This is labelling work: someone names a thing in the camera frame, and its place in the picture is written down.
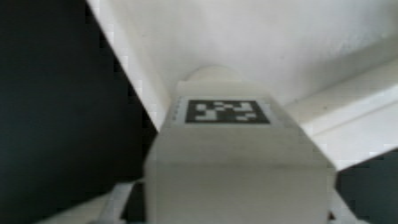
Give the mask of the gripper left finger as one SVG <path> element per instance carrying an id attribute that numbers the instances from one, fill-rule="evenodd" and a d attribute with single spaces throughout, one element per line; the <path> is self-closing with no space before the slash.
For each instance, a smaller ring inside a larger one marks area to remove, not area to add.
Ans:
<path id="1" fill-rule="evenodd" d="M 146 224 L 142 181 L 116 185 L 94 224 Z"/>

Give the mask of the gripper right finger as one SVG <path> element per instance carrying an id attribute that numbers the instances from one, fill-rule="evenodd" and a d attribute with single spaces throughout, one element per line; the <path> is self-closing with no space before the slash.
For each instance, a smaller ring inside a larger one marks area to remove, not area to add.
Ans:
<path id="1" fill-rule="evenodd" d="M 333 218 L 327 224 L 372 224 L 357 218 L 338 192 L 333 192 L 331 214 Z"/>

